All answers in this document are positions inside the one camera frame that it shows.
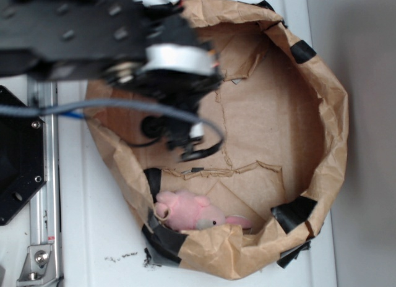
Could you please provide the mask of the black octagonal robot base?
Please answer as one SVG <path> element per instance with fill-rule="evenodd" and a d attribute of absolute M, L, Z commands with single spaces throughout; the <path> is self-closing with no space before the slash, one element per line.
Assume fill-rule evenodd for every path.
<path fill-rule="evenodd" d="M 38 116 L 1 115 L 1 225 L 44 185 L 44 128 Z"/>

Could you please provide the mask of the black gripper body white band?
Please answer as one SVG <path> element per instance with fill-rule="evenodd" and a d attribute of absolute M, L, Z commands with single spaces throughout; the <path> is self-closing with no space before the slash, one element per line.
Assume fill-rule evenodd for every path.
<path fill-rule="evenodd" d="M 169 150 L 183 148 L 182 161 L 213 155 L 221 143 L 201 150 L 194 147 L 204 136 L 203 123 L 197 114 L 199 103 L 222 81 L 218 56 L 212 45 L 201 42 L 189 22 L 179 14 L 152 19 L 146 62 L 142 66 L 133 62 L 113 66 L 106 71 L 106 81 L 168 107 L 165 113 L 141 121 L 140 131 L 150 139 L 144 147 L 166 137 Z"/>

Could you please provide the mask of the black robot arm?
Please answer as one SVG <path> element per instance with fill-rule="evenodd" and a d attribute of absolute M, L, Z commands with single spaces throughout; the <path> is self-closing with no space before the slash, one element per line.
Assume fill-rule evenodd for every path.
<path fill-rule="evenodd" d="M 1 106 L 3 116 L 59 115 L 84 108 L 129 108 L 149 113 L 142 132 L 182 161 L 206 158 L 199 103 L 222 82 L 217 53 L 183 17 L 181 1 L 147 6 L 136 0 L 1 0 L 1 76 L 37 81 L 102 80 L 153 99 L 99 98 L 45 108 Z"/>

